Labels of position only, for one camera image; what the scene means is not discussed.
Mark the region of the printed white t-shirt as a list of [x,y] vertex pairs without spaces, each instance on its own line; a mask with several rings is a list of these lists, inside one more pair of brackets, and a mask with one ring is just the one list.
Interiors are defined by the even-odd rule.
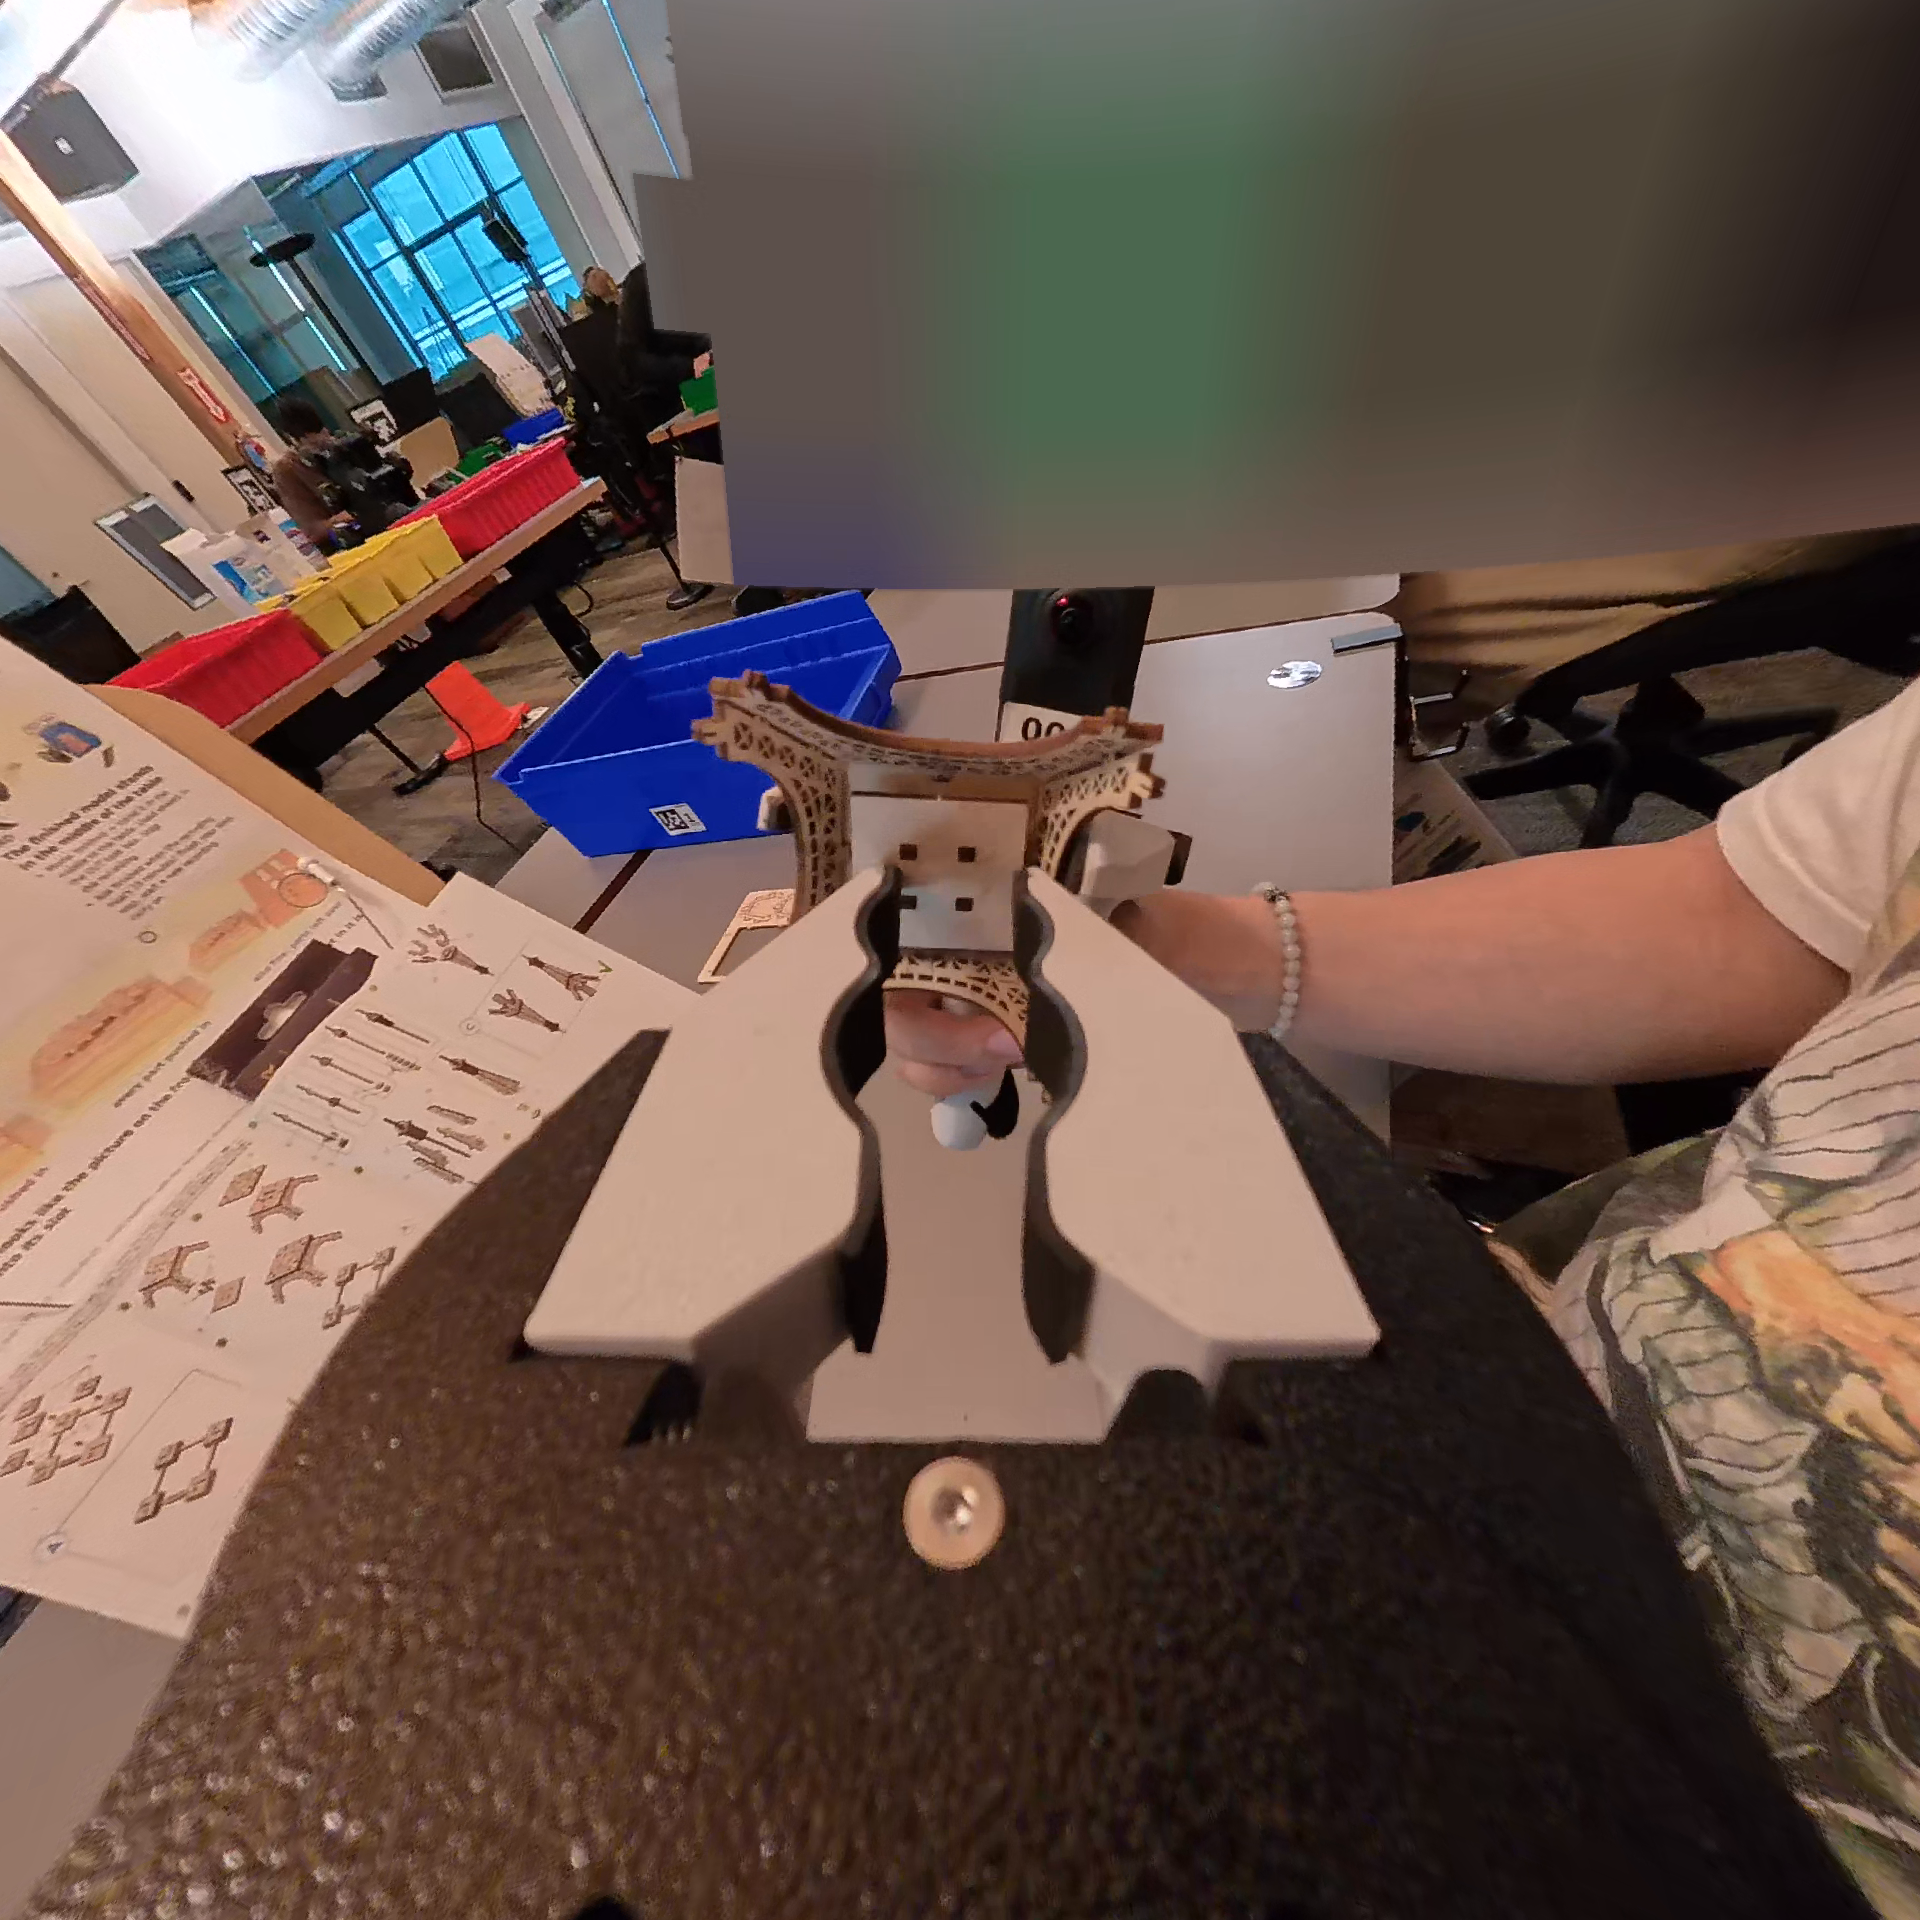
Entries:
[[1918,1912],[1918,692],[1731,803],[1732,873],[1842,974],[1721,1131],[1496,1235],[1638,1463],[1788,1787]]

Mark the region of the printed cardboard box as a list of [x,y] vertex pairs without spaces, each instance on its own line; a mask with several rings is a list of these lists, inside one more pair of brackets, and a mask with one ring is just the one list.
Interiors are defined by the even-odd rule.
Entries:
[[1521,854],[1444,759],[1398,756],[1395,768],[1393,885],[1485,871]]

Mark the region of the black office chair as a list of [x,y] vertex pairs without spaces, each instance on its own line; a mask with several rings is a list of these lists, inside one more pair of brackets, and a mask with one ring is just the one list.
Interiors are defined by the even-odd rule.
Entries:
[[1910,680],[1917,635],[1915,540],[1836,570],[1729,589],[1528,684],[1486,725],[1501,765],[1463,789],[1480,804],[1591,790],[1583,851],[1608,846],[1645,796],[1714,821],[1742,790],[1714,756],[1783,743],[1797,760],[1836,733],[1840,714],[1815,706],[1713,719],[1682,675],[1824,653]]

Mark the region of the orange traffic cone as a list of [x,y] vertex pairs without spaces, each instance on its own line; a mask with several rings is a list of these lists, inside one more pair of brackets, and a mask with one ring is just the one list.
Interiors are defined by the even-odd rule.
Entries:
[[483,684],[468,667],[454,663],[424,684],[424,695],[441,711],[450,740],[442,750],[448,765],[493,754],[512,744],[535,719],[527,702],[507,705]]

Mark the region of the light grey table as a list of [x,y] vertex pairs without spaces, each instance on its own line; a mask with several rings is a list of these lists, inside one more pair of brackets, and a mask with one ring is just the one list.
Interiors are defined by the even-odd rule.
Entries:
[[[1159,589],[1146,643],[1379,612],[1398,575]],[[893,641],[904,679],[999,667],[1013,621],[1011,589],[877,589],[868,608]]]

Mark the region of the wooden lattice tower model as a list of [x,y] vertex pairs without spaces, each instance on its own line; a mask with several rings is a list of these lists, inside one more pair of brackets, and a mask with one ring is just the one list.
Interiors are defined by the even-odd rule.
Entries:
[[898,877],[893,992],[964,1002],[1027,1037],[1028,986],[1014,948],[1014,880],[1063,882],[1093,814],[1141,816],[1165,793],[1157,725],[1122,709],[1037,740],[908,736],[831,714],[750,670],[710,683],[693,736],[781,789],[794,841],[794,917],[850,879]]

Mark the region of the person's right hand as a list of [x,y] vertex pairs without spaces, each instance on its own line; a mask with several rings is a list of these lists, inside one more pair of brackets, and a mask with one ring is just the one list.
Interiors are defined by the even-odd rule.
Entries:
[[[1166,973],[1204,997],[1239,1033],[1262,1035],[1300,1001],[1278,908],[1259,895],[1155,893],[1116,908],[1111,927]],[[995,1017],[924,991],[885,999],[886,1059],[933,1098],[997,1091],[1024,1060],[1021,1040]]]

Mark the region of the large window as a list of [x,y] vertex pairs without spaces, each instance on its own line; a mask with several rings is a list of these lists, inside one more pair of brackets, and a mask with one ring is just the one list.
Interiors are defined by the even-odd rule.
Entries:
[[498,338],[535,365],[535,290],[579,275],[548,221],[545,163],[516,120],[365,148],[243,181],[138,263],[243,395],[324,408],[466,374]]

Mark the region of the wooden puzzle frame sheet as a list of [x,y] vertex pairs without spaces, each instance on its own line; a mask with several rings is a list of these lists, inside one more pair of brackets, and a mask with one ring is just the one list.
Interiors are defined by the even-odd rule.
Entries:
[[742,938],[750,935],[779,937],[796,917],[799,893],[794,889],[764,886],[748,893],[733,913],[707,961],[698,969],[696,984],[710,989],[720,984],[731,966],[731,956]]

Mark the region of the silver ceiling ducts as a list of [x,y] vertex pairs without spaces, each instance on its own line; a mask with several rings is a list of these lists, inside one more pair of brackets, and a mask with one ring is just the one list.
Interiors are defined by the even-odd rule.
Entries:
[[256,84],[297,58],[344,101],[375,93],[381,71],[475,9],[472,3],[205,3],[194,34],[235,81]]

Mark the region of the wooden side table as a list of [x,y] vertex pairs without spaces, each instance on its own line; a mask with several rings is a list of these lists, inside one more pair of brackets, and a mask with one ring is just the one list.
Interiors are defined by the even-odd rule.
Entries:
[[584,517],[607,493],[602,478],[580,482],[353,645],[327,653],[235,720],[228,736],[317,785],[324,760],[356,739],[389,744],[381,725],[394,711],[523,612],[541,621],[577,680],[590,679],[605,659],[562,592],[597,562]]

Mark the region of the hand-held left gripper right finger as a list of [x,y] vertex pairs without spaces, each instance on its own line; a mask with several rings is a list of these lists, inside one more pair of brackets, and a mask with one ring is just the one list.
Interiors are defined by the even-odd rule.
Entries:
[[1210,1404],[1236,1364],[1348,1363],[1380,1327],[1232,1022],[1058,880],[1021,879],[1022,1307],[1093,1385],[1101,1436],[1143,1381]]

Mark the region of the black loudspeaker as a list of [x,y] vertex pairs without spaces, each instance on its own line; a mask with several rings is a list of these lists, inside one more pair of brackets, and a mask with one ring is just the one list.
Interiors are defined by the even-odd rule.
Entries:
[[4,133],[61,205],[116,194],[138,181],[138,165],[87,101],[61,78],[36,82],[8,109]]

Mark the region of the grey desk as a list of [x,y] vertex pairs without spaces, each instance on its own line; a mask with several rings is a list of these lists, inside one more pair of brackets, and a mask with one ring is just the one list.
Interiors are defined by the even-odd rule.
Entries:
[[[1257,882],[1300,893],[1358,890],[1391,879],[1395,812],[1396,629],[1380,611],[1282,621],[1311,598],[1339,604],[1395,594],[1393,582],[1284,589],[1166,589],[1157,596],[1132,711],[1165,725],[1166,796],[1159,816],[1188,832],[1188,890],[1242,895]],[[772,839],[655,853],[633,877],[543,839],[507,893],[684,986],[745,893],[792,877]],[[946,1343],[964,1367],[940,1413],[1048,1415],[1057,1432],[1083,1425],[1068,1401],[1080,1382],[1042,1385],[1042,1363],[993,1374],[990,1338],[1011,1337],[1017,1155],[985,1147],[949,1155],[928,1136],[927,1100],[873,1086],[889,1191],[904,1207],[940,1207],[956,1259],[985,1264],[999,1291],[956,1300],[937,1269],[937,1222],[908,1216],[889,1294],[882,1351],[933,1360]],[[40,1601],[4,1647],[4,1917],[61,1858],[133,1749],[181,1657],[181,1641]]]

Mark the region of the long red plastic bin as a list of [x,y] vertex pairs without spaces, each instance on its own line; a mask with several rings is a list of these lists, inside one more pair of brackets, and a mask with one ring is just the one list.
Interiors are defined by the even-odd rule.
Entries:
[[552,436],[496,461],[429,501],[402,524],[439,521],[462,562],[472,562],[516,529],[582,486],[571,444]]

